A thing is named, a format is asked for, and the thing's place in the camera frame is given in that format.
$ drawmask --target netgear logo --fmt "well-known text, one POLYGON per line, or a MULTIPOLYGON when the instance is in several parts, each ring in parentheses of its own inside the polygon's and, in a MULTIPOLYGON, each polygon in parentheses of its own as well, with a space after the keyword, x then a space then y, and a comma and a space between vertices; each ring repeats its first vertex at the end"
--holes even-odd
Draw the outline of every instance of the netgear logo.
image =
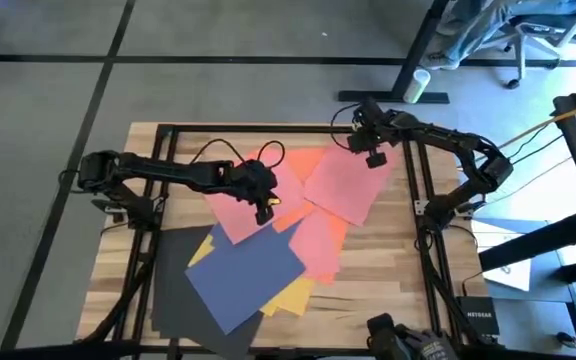
POLYGON ((491 313, 469 312, 468 317, 492 318, 491 313))

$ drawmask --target yellow cable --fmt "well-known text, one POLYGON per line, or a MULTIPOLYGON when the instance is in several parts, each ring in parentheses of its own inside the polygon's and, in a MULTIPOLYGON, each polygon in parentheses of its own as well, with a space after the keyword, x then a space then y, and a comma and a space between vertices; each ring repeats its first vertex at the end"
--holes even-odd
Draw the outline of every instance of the yellow cable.
MULTIPOLYGON (((524 136, 526 136, 526 135, 532 133, 533 131, 538 130, 538 129, 546 126, 546 125, 549 125, 549 124, 554 123, 554 122, 557 122, 557 121, 565 120, 565 119, 567 119, 567 118, 569 118, 569 117, 571 117, 571 116, 575 116, 575 115, 576 115, 576 109, 575 109, 575 110, 568 111, 568 112, 565 113, 565 114, 557 115, 557 116, 553 117, 552 119, 546 120, 546 121, 544 121, 544 122, 542 122, 542 123, 540 123, 540 124, 537 124, 537 125, 531 127, 530 129, 522 132, 521 134, 515 136, 514 138, 506 141, 505 143, 503 143, 503 144, 501 144, 501 145, 499 146, 499 149, 502 149, 502 148, 504 148, 504 147, 506 147, 506 146, 508 146, 508 145, 510 145, 510 144, 512 144, 512 143, 514 143, 515 141, 523 138, 524 136)), ((478 158, 475 159, 475 162, 480 161, 480 160, 483 160, 484 158, 485 158, 485 156, 480 156, 480 157, 478 157, 478 158)))

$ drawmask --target yellow paper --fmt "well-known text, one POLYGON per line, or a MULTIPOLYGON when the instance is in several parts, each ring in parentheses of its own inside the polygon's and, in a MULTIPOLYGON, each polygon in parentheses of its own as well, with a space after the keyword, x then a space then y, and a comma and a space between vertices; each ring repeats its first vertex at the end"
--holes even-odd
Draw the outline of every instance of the yellow paper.
POLYGON ((213 250, 215 250, 215 247, 212 246, 212 235, 208 235, 199 246, 199 249, 197 249, 197 252, 195 252, 195 255, 192 256, 192 259, 190 259, 188 267, 198 263, 199 260, 203 259, 204 256, 210 254, 210 252, 213 250))
POLYGON ((275 314, 275 311, 277 311, 277 307, 269 302, 259 310, 261 310, 261 312, 264 313, 264 315, 266 316, 273 316, 275 314))
POLYGON ((269 315, 266 311, 274 313, 276 309, 280 308, 286 311, 290 311, 296 315, 303 315, 306 312, 306 306, 308 305, 308 299, 310 299, 310 294, 315 287, 315 281, 312 279, 307 279, 304 277, 299 277, 283 289, 279 294, 275 295, 268 304, 266 304, 261 311, 269 315))

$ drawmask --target colored paper sheet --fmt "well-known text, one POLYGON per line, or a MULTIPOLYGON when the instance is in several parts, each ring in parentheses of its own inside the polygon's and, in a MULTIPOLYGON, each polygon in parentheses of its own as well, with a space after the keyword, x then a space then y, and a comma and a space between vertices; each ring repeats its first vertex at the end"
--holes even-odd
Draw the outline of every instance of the colored paper sheet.
POLYGON ((204 241, 201 243, 201 246, 199 246, 199 249, 197 249, 197 252, 195 252, 195 255, 192 256, 192 259, 190 259, 188 267, 198 263, 199 260, 210 254, 214 249, 215 247, 212 246, 212 235, 208 234, 208 236, 206 236, 204 241))
MULTIPOLYGON (((236 246, 216 245, 186 270, 224 333, 233 331, 303 274, 304 265, 289 247, 298 226, 282 233, 268 226, 236 246)), ((215 244, 223 242, 215 232, 211 234, 215 244)))
MULTIPOLYGON (((280 156, 281 153, 278 150, 267 148, 262 154, 261 161, 270 166, 275 164, 280 156)), ((273 206, 275 214, 273 219, 262 226, 257 225, 255 220, 257 209, 254 205, 245 201, 237 201, 235 198, 224 194, 206 196, 213 213, 233 244, 245 240, 261 228, 268 226, 272 221, 289 214, 304 204, 303 185, 288 163, 284 161, 274 167, 272 171, 277 177, 277 187, 273 189, 273 192, 279 197, 281 204, 273 206)))
POLYGON ((273 316, 275 315, 275 312, 277 312, 277 305, 269 302, 266 305, 262 306, 261 309, 259 309, 259 311, 264 313, 265 316, 273 316))
POLYGON ((324 156, 326 148, 300 148, 286 151, 286 161, 302 183, 315 170, 324 156))
POLYGON ((369 169, 367 154, 353 154, 334 144, 329 146, 306 180, 306 199, 351 224, 363 225, 397 161, 391 147, 381 146, 379 151, 386 154, 387 163, 369 169))
POLYGON ((256 312, 225 335, 185 274, 209 230, 203 226, 162 233, 155 265, 153 330, 162 338, 188 338, 222 358, 243 360, 263 314, 256 312))
POLYGON ((306 266, 307 278, 339 271, 339 252, 333 243, 328 215, 321 209, 315 209, 299 223, 290 248, 306 266))
POLYGON ((274 310, 280 308, 301 316, 306 312, 308 299, 314 287, 314 280, 300 276, 266 304, 274 308, 270 315, 264 311, 265 306, 261 311, 272 316, 274 310))
POLYGON ((212 227, 212 229, 210 229, 210 236, 212 236, 212 246, 214 246, 216 249, 221 249, 221 248, 232 248, 235 245, 230 242, 230 240, 228 239, 228 235, 226 235, 226 232, 224 231, 223 226, 221 226, 221 224, 217 223, 215 224, 215 226, 212 227))
POLYGON ((313 210, 315 210, 315 205, 313 205, 310 201, 304 201, 304 205, 300 208, 295 209, 294 211, 291 211, 290 213, 273 221, 272 227, 275 228, 275 231, 282 232, 296 224, 297 221, 305 218, 313 210))
MULTIPOLYGON (((341 250, 344 247, 344 240, 346 239, 346 234, 348 232, 348 223, 329 212, 326 212, 328 216, 328 221, 330 225, 330 231, 332 233, 333 243, 335 244, 335 249, 337 250, 337 256, 341 255, 341 250)), ((316 280, 322 284, 331 285, 335 282, 336 273, 323 274, 316 277, 316 280)))

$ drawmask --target blue paper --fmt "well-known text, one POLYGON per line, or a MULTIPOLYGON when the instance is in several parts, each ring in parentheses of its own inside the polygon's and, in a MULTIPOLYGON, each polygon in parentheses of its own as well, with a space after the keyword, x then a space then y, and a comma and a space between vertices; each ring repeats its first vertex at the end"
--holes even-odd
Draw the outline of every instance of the blue paper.
POLYGON ((279 234, 266 226, 230 246, 220 246, 230 241, 215 238, 225 234, 213 229, 215 250, 186 275, 224 333, 237 328, 305 271, 288 246, 298 225, 279 234))

